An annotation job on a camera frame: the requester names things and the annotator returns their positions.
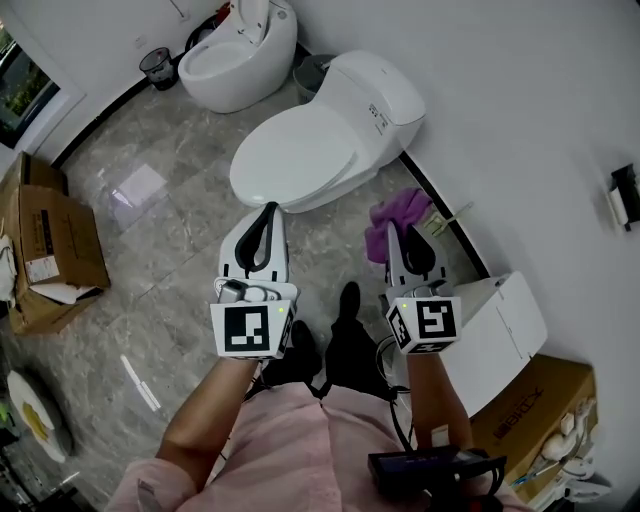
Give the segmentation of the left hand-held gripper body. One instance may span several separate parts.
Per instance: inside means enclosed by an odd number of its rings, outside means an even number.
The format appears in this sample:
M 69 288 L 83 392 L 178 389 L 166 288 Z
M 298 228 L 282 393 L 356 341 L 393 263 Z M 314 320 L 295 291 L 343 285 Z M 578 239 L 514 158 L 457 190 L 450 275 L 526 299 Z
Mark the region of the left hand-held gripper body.
M 231 279 L 214 281 L 210 305 L 216 352 L 233 359 L 284 357 L 297 311 L 299 289 L 291 283 Z

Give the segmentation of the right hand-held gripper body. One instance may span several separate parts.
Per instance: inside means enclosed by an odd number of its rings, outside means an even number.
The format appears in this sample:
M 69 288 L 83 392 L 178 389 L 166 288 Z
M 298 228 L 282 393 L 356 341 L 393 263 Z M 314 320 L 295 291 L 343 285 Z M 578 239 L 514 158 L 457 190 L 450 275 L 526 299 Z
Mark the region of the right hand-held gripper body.
M 386 321 L 403 355 L 442 352 L 460 339 L 461 298 L 448 281 L 390 287 Z

